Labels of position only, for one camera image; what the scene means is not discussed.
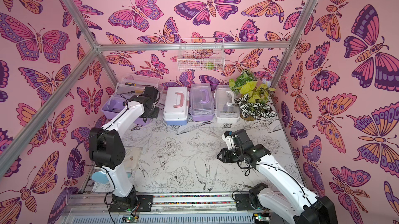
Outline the blue toolbox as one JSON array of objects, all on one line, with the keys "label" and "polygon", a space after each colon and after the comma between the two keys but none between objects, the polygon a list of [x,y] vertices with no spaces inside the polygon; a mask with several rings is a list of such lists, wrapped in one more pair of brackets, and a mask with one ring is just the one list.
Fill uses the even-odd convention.
[{"label": "blue toolbox", "polygon": [[188,123],[189,91],[186,87],[170,87],[167,90],[163,119],[167,125]]}]

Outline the white toolbox clear lid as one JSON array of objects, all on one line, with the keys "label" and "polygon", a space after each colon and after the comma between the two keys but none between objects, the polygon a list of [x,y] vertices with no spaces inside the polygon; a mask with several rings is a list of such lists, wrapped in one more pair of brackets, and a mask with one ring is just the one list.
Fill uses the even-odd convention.
[{"label": "white toolbox clear lid", "polygon": [[240,110],[235,106],[235,94],[228,85],[217,85],[215,89],[215,116],[218,124],[236,124]]}]

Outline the purple toolbox clear lid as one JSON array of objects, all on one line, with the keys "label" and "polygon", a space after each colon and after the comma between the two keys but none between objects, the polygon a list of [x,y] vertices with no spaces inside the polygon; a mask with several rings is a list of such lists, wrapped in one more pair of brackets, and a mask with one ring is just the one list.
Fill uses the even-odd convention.
[{"label": "purple toolbox clear lid", "polygon": [[202,83],[191,86],[189,110],[194,122],[213,120],[215,106],[210,84]]}]

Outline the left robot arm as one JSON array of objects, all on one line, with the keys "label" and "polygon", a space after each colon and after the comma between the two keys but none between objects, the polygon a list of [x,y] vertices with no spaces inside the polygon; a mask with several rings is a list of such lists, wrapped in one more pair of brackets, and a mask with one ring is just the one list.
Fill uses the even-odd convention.
[{"label": "left robot arm", "polygon": [[129,181],[123,162],[126,150],[122,136],[137,119],[157,118],[156,106],[161,93],[154,86],[146,86],[141,94],[124,99],[122,109],[101,127],[89,132],[89,157],[112,185],[111,206],[117,210],[132,212],[138,208],[134,185]]}]

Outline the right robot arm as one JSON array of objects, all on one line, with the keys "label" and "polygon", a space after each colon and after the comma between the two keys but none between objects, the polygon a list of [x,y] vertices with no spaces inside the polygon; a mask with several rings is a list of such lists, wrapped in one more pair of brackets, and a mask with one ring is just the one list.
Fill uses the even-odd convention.
[{"label": "right robot arm", "polygon": [[289,174],[262,144],[254,145],[246,130],[225,131],[227,144],[217,158],[222,163],[235,163],[242,170],[256,170],[269,180],[279,193],[259,183],[249,191],[253,208],[267,208],[289,224],[336,224],[336,209],[327,196],[319,197]]}]

